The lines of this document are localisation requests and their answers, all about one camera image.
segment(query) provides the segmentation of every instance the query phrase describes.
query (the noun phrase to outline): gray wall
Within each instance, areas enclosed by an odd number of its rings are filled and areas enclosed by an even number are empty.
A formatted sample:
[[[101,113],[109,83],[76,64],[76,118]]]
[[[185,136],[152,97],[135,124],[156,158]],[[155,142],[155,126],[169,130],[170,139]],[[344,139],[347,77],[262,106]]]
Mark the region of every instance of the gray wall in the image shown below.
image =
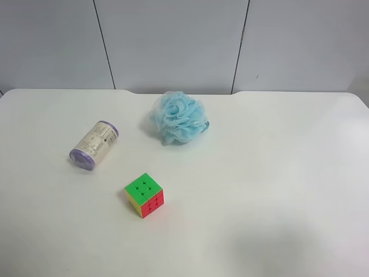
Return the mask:
[[[231,93],[246,0],[96,0],[116,88]]]
[[[234,91],[346,91],[369,65],[368,0],[251,0]]]
[[[2,0],[0,89],[231,93],[248,0]],[[250,0],[233,92],[369,103],[368,0]]]
[[[0,89],[113,88],[92,0],[1,0]]]

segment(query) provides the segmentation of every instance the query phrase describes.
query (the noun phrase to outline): product label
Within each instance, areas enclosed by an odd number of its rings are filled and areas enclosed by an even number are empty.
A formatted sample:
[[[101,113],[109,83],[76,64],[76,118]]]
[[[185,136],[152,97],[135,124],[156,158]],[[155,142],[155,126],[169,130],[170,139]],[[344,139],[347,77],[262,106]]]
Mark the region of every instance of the product label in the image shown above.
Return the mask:
[[[74,148],[87,153],[98,164],[117,137],[112,127],[98,122]]]

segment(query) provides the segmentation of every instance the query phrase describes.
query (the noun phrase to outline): purple cap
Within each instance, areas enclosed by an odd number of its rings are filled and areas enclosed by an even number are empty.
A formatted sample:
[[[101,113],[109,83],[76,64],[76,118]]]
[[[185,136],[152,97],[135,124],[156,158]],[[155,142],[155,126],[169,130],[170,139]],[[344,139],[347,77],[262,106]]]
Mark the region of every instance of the purple cap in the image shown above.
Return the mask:
[[[69,157],[79,166],[86,170],[93,170],[96,166],[95,161],[85,152],[73,149],[69,153]]]
[[[103,120],[100,120],[99,122],[105,123],[105,124],[109,125],[110,127],[112,127],[113,130],[115,131],[117,137],[119,137],[119,132],[118,132],[117,128],[113,126],[113,124],[110,124],[109,122],[103,121]]]

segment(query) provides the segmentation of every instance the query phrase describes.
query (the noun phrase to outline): cylindrical container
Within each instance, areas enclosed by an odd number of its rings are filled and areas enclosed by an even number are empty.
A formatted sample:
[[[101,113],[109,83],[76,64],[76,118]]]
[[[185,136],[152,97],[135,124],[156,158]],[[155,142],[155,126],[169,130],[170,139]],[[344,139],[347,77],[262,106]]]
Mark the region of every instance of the cylindrical container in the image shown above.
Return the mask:
[[[112,147],[119,132],[112,124],[99,121],[70,151],[69,157],[86,170],[93,170]]]

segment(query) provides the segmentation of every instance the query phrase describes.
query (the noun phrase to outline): panel seam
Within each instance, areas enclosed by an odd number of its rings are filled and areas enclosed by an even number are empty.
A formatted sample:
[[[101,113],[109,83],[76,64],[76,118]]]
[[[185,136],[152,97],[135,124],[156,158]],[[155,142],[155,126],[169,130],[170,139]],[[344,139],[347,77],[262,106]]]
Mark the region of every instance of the panel seam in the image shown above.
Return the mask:
[[[94,8],[95,8],[96,18],[97,18],[97,23],[99,24],[99,29],[100,29],[101,38],[102,38],[102,40],[103,40],[103,44],[104,44],[105,55],[106,55],[106,60],[108,61],[108,66],[109,66],[109,71],[110,71],[111,80],[112,80],[112,82],[113,82],[114,89],[116,89],[116,88],[115,88],[114,77],[113,77],[113,72],[111,71],[111,66],[110,66],[110,61],[109,61],[108,51],[106,50],[106,44],[105,44],[105,40],[104,40],[103,30],[101,29],[101,24],[100,24],[99,14],[97,13],[97,8],[96,8],[95,0],[92,0],[92,2],[93,2],[93,6],[94,6]]]
[[[243,22],[243,28],[242,28],[242,34],[241,34],[241,40],[240,40],[240,47],[238,49],[238,55],[237,55],[237,62],[236,62],[236,68],[235,68],[235,75],[233,76],[233,83],[232,83],[232,89],[231,89],[231,94],[233,94],[233,88],[235,86],[235,80],[236,80],[236,74],[237,74],[237,67],[238,67],[238,62],[240,60],[240,54],[241,54],[241,47],[242,47],[242,42],[243,42],[243,37],[244,37],[244,31],[246,28],[246,20],[247,20],[247,16],[248,16],[248,9],[250,7],[250,1],[248,0],[247,3],[247,9],[246,9],[246,15],[244,17],[244,22]]]

